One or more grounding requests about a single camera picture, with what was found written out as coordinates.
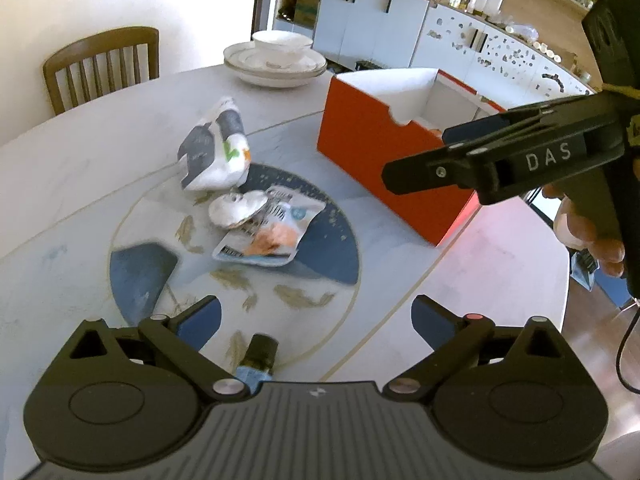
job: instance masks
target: wooden chair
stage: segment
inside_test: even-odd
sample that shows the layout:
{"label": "wooden chair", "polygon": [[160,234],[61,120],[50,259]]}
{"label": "wooden chair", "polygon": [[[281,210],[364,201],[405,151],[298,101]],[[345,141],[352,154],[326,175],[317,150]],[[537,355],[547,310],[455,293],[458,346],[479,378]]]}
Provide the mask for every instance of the wooden chair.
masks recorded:
{"label": "wooden chair", "polygon": [[[115,92],[116,83],[113,71],[113,61],[111,60],[111,51],[117,50],[120,59],[120,84],[122,88],[129,86],[129,75],[127,74],[127,64],[125,61],[125,49],[132,47],[133,49],[133,77],[134,84],[140,83],[140,60],[138,55],[138,46],[146,44],[148,55],[149,79],[156,79],[159,76],[158,61],[158,30],[153,27],[123,27],[107,30],[100,34],[95,34],[84,40],[76,41],[65,48],[57,51],[53,56],[46,60],[42,71],[44,72],[44,81],[49,91],[51,105],[56,115],[65,112],[65,105],[62,100],[60,88],[56,73],[60,70],[66,72],[66,84],[68,86],[68,94],[72,107],[78,106],[78,94],[76,85],[72,76],[73,65],[78,63],[80,86],[84,102],[90,101],[92,93],[89,88],[89,80],[86,76],[86,68],[84,62],[91,58],[92,72],[94,74],[94,92],[95,97],[101,97],[103,93]],[[102,83],[100,72],[98,70],[98,56],[106,54],[107,81],[109,83],[109,91],[102,91]]]}

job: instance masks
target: snack wrapper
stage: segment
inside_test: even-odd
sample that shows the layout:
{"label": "snack wrapper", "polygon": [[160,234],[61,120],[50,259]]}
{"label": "snack wrapper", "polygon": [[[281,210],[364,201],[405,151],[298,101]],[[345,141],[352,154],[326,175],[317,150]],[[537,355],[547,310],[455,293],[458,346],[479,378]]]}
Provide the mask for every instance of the snack wrapper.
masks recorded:
{"label": "snack wrapper", "polygon": [[223,262],[279,267],[296,256],[296,249],[325,202],[284,186],[267,190],[266,206],[238,229],[229,231],[213,251]]}
{"label": "snack wrapper", "polygon": [[229,189],[246,182],[251,163],[249,142],[240,111],[231,97],[223,97],[194,126],[178,149],[186,176],[182,189]]}

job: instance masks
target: cabinet handle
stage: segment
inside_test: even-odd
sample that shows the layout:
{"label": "cabinet handle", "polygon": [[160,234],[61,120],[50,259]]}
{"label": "cabinet handle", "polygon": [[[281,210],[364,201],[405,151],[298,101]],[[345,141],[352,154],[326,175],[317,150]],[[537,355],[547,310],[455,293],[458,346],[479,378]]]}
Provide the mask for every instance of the cabinet handle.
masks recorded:
{"label": "cabinet handle", "polygon": [[478,35],[478,32],[479,32],[477,28],[475,28],[474,30],[475,32],[473,34],[473,37],[471,38],[471,42],[469,43],[469,48],[474,47],[474,42],[476,41],[476,36]]}
{"label": "cabinet handle", "polygon": [[482,49],[484,48],[484,44],[486,43],[486,39],[489,37],[487,33],[484,32],[483,34],[484,34],[484,38],[482,38],[482,43],[480,43],[480,48],[476,50],[476,52],[482,52]]}

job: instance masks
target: finger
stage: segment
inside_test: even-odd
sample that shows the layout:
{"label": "finger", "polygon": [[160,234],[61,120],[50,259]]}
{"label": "finger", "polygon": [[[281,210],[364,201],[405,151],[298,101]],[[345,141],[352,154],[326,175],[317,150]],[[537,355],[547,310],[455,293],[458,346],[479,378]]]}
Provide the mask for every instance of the finger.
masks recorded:
{"label": "finger", "polygon": [[577,214],[575,204],[567,197],[562,199],[554,219],[554,233],[566,247],[577,251],[587,248],[590,243],[596,241],[595,226],[591,221]]}
{"label": "finger", "polygon": [[584,216],[569,213],[566,216],[566,226],[572,236],[585,243],[590,244],[596,242],[596,240],[598,239],[596,226],[591,220],[585,218]]}
{"label": "finger", "polygon": [[556,189],[553,184],[547,184],[542,188],[542,196],[545,198],[563,198],[564,193],[559,189]]}
{"label": "finger", "polygon": [[589,252],[603,262],[618,263],[625,258],[625,247],[620,240],[596,240],[589,245]]}
{"label": "finger", "polygon": [[625,266],[622,263],[601,262],[600,268],[602,269],[602,272],[612,278],[620,278],[622,273],[625,272]]}

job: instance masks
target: screw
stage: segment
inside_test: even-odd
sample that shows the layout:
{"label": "screw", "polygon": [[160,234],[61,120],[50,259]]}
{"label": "screw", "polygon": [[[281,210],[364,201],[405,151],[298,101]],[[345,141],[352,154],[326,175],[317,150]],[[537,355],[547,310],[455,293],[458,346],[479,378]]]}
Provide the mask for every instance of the screw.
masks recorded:
{"label": "screw", "polygon": [[237,395],[244,390],[244,383],[235,378],[220,379],[213,383],[213,391],[220,395]]}
{"label": "screw", "polygon": [[420,383],[409,377],[398,377],[389,383],[389,389],[395,394],[414,394],[420,389]]}

